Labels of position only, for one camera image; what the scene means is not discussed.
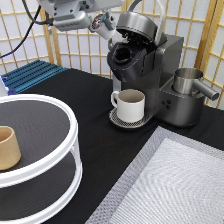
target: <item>drip tray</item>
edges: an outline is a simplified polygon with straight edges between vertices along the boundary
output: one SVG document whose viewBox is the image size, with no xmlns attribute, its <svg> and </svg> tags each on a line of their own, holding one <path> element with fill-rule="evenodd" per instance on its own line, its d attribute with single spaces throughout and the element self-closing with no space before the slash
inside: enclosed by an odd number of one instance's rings
<svg viewBox="0 0 224 224">
<path fill-rule="evenodd" d="M 110 114 L 109 114 L 110 121 L 116 125 L 119 128 L 125 129 L 125 130 L 136 130 L 138 128 L 143 127 L 148 123 L 148 121 L 152 118 L 151 114 L 146 114 L 144 117 L 137 122 L 134 123 L 129 123 L 129 122 L 124 122 L 121 119 L 118 118 L 117 116 L 117 108 L 114 108 Z"/>
</svg>

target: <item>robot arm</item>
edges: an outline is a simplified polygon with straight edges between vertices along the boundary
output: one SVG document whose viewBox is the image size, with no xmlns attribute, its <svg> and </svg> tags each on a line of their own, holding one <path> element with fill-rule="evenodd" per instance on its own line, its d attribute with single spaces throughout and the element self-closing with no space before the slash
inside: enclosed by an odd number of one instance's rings
<svg viewBox="0 0 224 224">
<path fill-rule="evenodd" d="M 115 32 L 116 23 L 108 9 L 122 6 L 124 0 L 37 0 L 44 10 L 53 17 L 53 25 L 60 31 L 89 28 L 105 39 Z M 94 20 L 89 12 L 105 10 Z"/>
</svg>

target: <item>coffee maker lid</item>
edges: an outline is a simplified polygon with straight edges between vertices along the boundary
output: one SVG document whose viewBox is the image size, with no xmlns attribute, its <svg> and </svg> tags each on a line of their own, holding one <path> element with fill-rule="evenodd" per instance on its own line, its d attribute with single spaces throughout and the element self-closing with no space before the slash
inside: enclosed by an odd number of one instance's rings
<svg viewBox="0 0 224 224">
<path fill-rule="evenodd" d="M 136 5 L 141 1 L 142 0 L 134 0 L 129 6 L 128 11 L 121 13 L 117 23 L 117 31 L 120 32 L 124 38 L 130 38 L 133 34 L 137 34 L 138 37 L 140 35 L 146 38 L 146 40 L 154 42 L 155 46 L 159 46 L 167 40 L 166 35 L 163 33 L 166 20 L 164 6 L 161 4 L 160 0 L 156 0 L 160 8 L 160 23 L 157 27 L 147 16 L 133 12 Z"/>
<path fill-rule="evenodd" d="M 122 35 L 133 32 L 149 41 L 155 40 L 157 28 L 157 25 L 147 16 L 130 11 L 121 13 L 117 23 L 117 31 Z"/>
</svg>

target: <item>beige cup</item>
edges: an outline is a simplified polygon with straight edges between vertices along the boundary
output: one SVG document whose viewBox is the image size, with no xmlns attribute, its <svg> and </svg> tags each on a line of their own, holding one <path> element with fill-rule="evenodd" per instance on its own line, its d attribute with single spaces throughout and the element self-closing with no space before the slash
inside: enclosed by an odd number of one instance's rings
<svg viewBox="0 0 224 224">
<path fill-rule="evenodd" d="M 14 130 L 10 127 L 0 126 L 0 170 L 13 167 L 20 158 L 21 152 Z"/>
</svg>

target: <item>textured mat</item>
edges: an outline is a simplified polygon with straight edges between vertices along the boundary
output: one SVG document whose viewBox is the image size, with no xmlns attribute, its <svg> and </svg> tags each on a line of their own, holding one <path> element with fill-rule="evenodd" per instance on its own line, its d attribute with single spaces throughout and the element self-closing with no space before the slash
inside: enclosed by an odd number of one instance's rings
<svg viewBox="0 0 224 224">
<path fill-rule="evenodd" d="M 223 170 L 223 160 L 165 139 L 109 223 L 221 224 Z"/>
<path fill-rule="evenodd" d="M 165 138 L 224 160 L 224 153 L 222 151 L 159 127 L 147 141 L 133 162 L 128 166 L 96 211 L 88 219 L 86 222 L 87 224 L 109 223 L 109 220 Z"/>
<path fill-rule="evenodd" d="M 67 68 L 36 60 L 3 75 L 2 79 L 10 91 L 20 93 L 65 70 Z"/>
</svg>

